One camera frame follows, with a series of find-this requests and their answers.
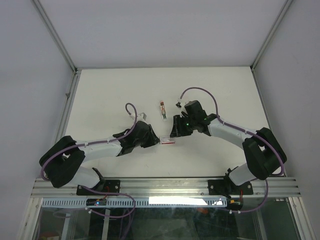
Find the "red white staple box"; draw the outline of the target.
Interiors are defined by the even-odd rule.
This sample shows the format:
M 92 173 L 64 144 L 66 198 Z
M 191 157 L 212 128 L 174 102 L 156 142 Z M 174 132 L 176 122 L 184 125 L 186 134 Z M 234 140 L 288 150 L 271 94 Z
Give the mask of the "red white staple box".
M 175 139 L 171 138 L 170 136 L 161 136 L 160 137 L 160 144 L 161 145 L 175 144 Z

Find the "pink mini stapler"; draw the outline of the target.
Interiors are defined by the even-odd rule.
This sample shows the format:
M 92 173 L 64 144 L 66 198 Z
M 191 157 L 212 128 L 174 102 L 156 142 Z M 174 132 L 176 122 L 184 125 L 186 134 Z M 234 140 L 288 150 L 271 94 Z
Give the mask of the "pink mini stapler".
M 160 101 L 160 113 L 163 121 L 167 120 L 167 113 L 165 109 L 165 104 L 163 101 Z

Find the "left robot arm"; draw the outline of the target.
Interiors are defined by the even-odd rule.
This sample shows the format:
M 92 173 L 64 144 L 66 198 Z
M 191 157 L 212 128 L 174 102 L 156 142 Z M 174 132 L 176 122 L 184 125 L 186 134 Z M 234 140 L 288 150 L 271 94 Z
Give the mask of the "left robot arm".
M 85 186 L 93 194 L 105 188 L 105 179 L 98 169 L 82 166 L 83 163 L 106 157 L 130 154 L 134 148 L 149 148 L 160 143 L 152 126 L 137 121 L 131 129 L 92 142 L 77 141 L 71 136 L 62 137 L 39 160 L 42 179 L 54 188 L 67 184 Z

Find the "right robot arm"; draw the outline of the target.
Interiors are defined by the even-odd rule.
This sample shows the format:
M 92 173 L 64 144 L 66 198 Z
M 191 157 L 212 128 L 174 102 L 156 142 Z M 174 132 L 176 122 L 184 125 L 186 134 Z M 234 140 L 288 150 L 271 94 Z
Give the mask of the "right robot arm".
M 239 194 L 252 180 L 266 180 L 277 169 L 282 170 L 287 161 L 285 152 L 270 129 L 246 130 L 225 122 L 216 113 L 207 114 L 197 100 L 188 102 L 180 114 L 173 116 L 170 137 L 186 137 L 194 131 L 225 140 L 244 152 L 245 163 L 228 169 L 223 180 L 213 185 L 217 195 L 229 198 Z

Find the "aluminium mounting rail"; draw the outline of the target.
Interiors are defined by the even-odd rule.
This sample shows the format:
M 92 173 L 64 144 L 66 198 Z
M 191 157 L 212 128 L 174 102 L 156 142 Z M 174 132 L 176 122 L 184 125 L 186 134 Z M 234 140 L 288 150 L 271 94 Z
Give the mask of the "aluminium mounting rail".
M 293 177 L 270 177 L 267 182 L 254 180 L 236 190 L 226 193 L 220 184 L 221 177 L 158 177 L 158 178 L 108 178 L 105 192 L 127 194 L 134 198 L 147 197 L 213 197 L 225 196 L 237 198 L 262 198 L 268 193 L 269 198 L 300 197 L 301 191 Z

